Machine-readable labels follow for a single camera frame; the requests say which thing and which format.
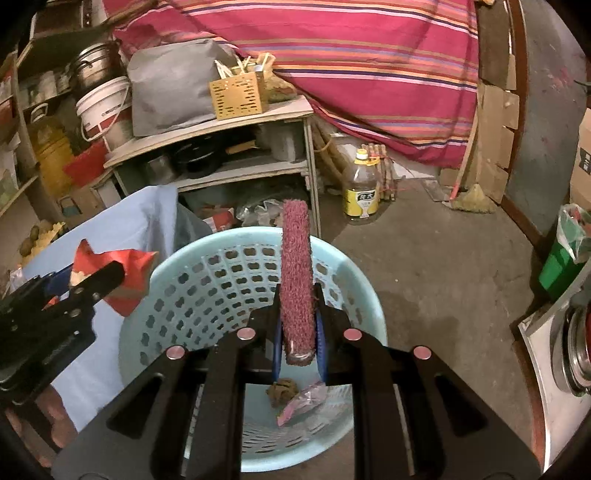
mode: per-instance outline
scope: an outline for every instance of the yellow bottle label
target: yellow bottle label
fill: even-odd
[[[345,191],[343,209],[351,217],[367,218],[378,210],[378,195],[375,189]]]
[[[367,167],[371,167],[372,165],[377,165],[379,163],[379,157],[369,157],[367,160],[361,160],[359,158],[355,159],[356,165],[365,165]]]

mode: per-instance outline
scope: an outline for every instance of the red snack bag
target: red snack bag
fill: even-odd
[[[157,258],[158,252],[141,252],[133,249],[95,254],[88,241],[84,239],[78,245],[74,256],[70,286],[78,285],[113,260],[121,263],[125,270],[123,283],[107,295],[105,301],[114,311],[127,317],[148,293],[150,276]]]

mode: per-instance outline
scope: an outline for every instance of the pink fuzzy sponge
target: pink fuzzy sponge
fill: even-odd
[[[281,323],[287,363],[309,365],[316,350],[312,300],[312,255],[308,205],[303,200],[283,203],[281,244]]]

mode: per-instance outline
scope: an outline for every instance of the plastic oil bottle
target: plastic oil bottle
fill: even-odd
[[[372,222],[378,211],[379,158],[368,158],[364,148],[357,150],[355,161],[343,172],[343,211],[350,223]]]
[[[47,103],[42,103],[31,112],[29,137],[39,162],[41,181],[49,195],[56,200],[72,187],[72,180],[63,171],[74,156],[70,141],[60,121],[47,115]]]

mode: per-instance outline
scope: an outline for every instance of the silver screw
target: silver screw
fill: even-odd
[[[240,340],[251,340],[255,337],[256,332],[254,328],[244,327],[236,332]]]
[[[413,355],[419,360],[429,360],[431,358],[431,349],[426,346],[416,346],[413,349]]]
[[[357,328],[347,328],[343,336],[350,342],[356,342],[361,339],[363,333],[361,333],[361,330],[357,330]]]
[[[166,350],[166,356],[171,360],[179,360],[184,357],[185,349],[180,345],[173,345]]]

